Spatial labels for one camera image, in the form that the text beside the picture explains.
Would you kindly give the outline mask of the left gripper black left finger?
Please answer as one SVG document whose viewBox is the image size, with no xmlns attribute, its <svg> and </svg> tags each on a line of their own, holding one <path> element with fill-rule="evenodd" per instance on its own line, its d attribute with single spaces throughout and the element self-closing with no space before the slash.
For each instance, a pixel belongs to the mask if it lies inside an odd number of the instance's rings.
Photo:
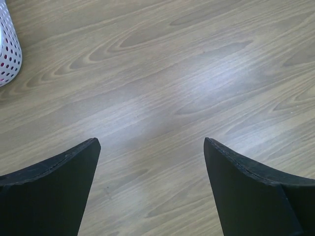
<svg viewBox="0 0 315 236">
<path fill-rule="evenodd" d="M 100 155 L 97 138 L 0 177 L 2 236 L 76 236 Z"/>
</svg>

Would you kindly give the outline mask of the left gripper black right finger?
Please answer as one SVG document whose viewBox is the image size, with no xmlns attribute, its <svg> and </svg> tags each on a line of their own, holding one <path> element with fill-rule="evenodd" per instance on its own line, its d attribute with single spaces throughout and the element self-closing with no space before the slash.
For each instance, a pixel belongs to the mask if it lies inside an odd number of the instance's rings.
<svg viewBox="0 0 315 236">
<path fill-rule="evenodd" d="M 313 179 L 273 169 L 210 138 L 204 156 L 224 235 L 314 235 Z"/>
</svg>

